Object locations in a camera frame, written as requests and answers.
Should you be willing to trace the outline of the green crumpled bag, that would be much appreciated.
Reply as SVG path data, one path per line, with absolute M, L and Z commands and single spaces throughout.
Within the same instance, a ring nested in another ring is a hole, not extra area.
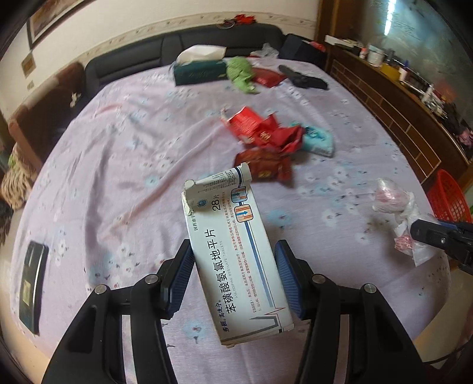
M 256 95 L 258 90 L 253 85 L 255 76 L 251 62 L 245 57 L 229 58 L 226 62 L 227 78 L 232 84 L 245 94 Z

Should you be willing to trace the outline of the dark red snack wrapper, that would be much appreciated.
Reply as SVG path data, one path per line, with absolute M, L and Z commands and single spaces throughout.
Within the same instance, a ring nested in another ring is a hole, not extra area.
M 248 164 L 253 180 L 278 182 L 292 180 L 291 159 L 288 155 L 275 154 L 259 148 L 247 149 L 236 155 L 234 166 L 240 166 L 244 162 Z

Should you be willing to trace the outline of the black folded object on table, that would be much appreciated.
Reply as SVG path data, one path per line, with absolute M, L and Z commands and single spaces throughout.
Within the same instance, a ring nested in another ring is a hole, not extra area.
M 314 78 L 312 76 L 307 76 L 302 73 L 296 72 L 292 69 L 290 69 L 288 66 L 284 65 L 279 65 L 278 70 L 286 77 L 288 78 L 291 83 L 302 89 L 321 89 L 321 90 L 327 90 L 329 89 L 329 86 L 327 82 L 322 80 L 321 78 Z

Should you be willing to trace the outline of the black leather sofa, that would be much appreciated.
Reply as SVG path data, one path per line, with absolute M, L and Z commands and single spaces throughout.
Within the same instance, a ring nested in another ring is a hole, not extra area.
M 312 46 L 308 38 L 283 34 L 277 26 L 262 23 L 229 29 L 199 26 L 145 38 L 92 59 L 85 67 L 86 95 L 92 98 L 120 78 L 170 65 L 193 45 L 221 45 L 226 48 L 227 57 L 235 57 L 249 56 L 266 43 L 278 51 L 279 58 L 325 68 L 326 52 Z

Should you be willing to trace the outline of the clear plastic bag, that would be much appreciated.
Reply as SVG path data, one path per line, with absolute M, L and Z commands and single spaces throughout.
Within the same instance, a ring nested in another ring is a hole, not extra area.
M 379 178 L 372 207 L 375 212 L 394 215 L 394 248 L 410 256 L 415 266 L 421 266 L 437 254 L 433 246 L 413 240 L 410 234 L 412 224 L 419 219 L 438 224 L 432 214 L 419 210 L 412 192 L 405 191 L 391 179 Z

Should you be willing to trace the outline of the red packet near tissue box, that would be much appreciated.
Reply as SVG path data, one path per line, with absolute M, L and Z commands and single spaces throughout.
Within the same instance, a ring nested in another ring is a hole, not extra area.
M 267 88 L 278 86 L 286 79 L 286 76 L 273 70 L 255 67 L 253 70 L 252 82 Z

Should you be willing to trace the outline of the teal wet wipes pack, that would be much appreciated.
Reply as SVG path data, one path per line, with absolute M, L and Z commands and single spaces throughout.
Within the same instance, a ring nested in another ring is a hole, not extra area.
M 316 126 L 304 126 L 294 124 L 302 128 L 302 141 L 299 150 L 310 152 L 332 158 L 335 152 L 335 144 L 332 133 Z

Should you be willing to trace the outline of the wooden brick-pattern cabinet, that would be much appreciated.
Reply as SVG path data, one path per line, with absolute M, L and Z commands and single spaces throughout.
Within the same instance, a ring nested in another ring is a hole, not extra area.
M 425 190 L 430 188 L 439 169 L 447 171 L 463 191 L 472 186 L 472 161 L 427 107 L 400 82 L 333 45 L 327 46 L 325 71 L 380 122 Z

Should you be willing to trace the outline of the white plastic bag on sofa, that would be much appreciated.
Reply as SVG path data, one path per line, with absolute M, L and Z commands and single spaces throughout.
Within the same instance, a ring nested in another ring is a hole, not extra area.
M 269 43 L 264 43 L 260 50 L 252 51 L 249 56 L 252 58 L 278 58 L 279 51 Z

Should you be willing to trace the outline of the red plastic mesh basket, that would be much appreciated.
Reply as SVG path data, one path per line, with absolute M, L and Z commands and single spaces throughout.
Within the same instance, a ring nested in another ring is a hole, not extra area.
M 472 223 L 470 208 L 458 183 L 445 170 L 438 170 L 427 198 L 435 217 L 444 222 Z

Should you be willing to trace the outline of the dark green tissue box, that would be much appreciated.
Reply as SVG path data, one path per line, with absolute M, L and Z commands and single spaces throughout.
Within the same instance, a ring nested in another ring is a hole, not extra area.
M 220 81 L 227 78 L 226 48 L 220 45 L 193 45 L 182 51 L 173 64 L 177 86 Z

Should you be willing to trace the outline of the white medicine box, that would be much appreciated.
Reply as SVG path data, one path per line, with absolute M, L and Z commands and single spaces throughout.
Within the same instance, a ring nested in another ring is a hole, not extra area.
M 186 181 L 181 194 L 200 282 L 224 346 L 294 327 L 251 182 L 242 163 Z

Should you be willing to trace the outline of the black phone on table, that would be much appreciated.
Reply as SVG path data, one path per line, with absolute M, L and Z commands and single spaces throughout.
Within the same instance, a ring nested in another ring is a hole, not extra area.
M 35 335 L 39 334 L 39 318 L 43 294 L 43 281 L 49 247 L 30 241 L 23 264 L 19 292 L 19 319 Z

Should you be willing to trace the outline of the framed wall picture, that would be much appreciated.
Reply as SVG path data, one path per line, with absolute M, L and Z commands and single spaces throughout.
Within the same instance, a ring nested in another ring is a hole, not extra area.
M 59 24 L 71 17 L 92 0 L 47 0 L 27 20 L 29 48 L 33 50 Z

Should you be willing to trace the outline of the torn red cigarette box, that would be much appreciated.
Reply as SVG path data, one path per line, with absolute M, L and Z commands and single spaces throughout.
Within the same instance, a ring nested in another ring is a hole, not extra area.
M 254 146 L 260 133 L 272 124 L 270 118 L 262 118 L 248 106 L 230 115 L 230 109 L 221 110 L 221 121 L 224 126 L 246 145 Z

